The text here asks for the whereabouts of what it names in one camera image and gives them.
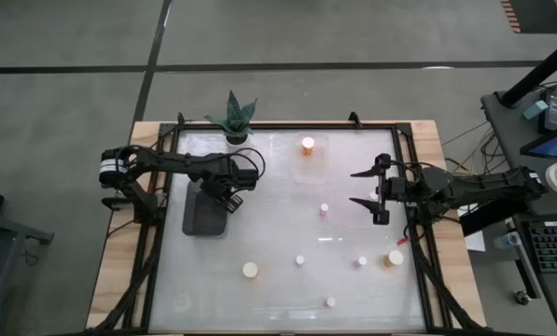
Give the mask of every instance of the rgb keyboard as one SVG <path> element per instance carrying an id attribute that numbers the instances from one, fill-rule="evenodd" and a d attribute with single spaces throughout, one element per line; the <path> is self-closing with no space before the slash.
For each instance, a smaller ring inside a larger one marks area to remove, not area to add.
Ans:
<path id="1" fill-rule="evenodd" d="M 529 232 L 539 270 L 543 273 L 557 273 L 557 227 L 532 226 Z"/>

